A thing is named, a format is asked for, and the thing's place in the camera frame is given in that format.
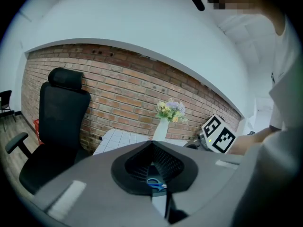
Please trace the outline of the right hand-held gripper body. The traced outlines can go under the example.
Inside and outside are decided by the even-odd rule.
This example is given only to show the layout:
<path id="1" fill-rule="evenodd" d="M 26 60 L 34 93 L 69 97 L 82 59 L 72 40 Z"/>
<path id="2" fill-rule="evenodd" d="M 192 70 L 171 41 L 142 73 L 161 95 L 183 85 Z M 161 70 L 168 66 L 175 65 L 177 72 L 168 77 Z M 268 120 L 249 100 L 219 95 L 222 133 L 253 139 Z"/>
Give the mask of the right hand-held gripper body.
<path id="1" fill-rule="evenodd" d="M 216 114 L 197 133 L 197 140 L 203 150 L 222 154 L 228 153 L 236 138 L 236 133 Z"/>

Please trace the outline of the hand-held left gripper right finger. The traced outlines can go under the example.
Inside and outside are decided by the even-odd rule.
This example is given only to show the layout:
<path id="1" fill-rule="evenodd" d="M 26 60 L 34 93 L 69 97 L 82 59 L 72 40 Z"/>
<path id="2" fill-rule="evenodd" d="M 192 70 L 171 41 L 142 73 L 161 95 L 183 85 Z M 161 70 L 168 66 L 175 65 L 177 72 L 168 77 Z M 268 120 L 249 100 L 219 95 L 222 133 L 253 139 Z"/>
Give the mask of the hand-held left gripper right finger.
<path id="1" fill-rule="evenodd" d="M 227 192 L 241 157 L 153 142 L 153 162 L 167 186 L 164 216 L 153 227 L 233 227 L 240 197 Z"/>

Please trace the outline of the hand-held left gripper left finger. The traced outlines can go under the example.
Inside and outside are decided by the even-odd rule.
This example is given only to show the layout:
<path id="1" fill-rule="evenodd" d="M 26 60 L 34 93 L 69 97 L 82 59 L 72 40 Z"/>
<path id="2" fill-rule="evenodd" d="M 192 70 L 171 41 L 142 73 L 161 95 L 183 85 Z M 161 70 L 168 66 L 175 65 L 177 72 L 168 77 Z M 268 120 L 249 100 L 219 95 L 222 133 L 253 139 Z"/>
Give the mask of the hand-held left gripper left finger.
<path id="1" fill-rule="evenodd" d="M 152 189 L 139 180 L 150 165 L 140 152 L 151 142 L 88 157 L 44 185 L 33 203 L 67 227 L 150 227 Z"/>

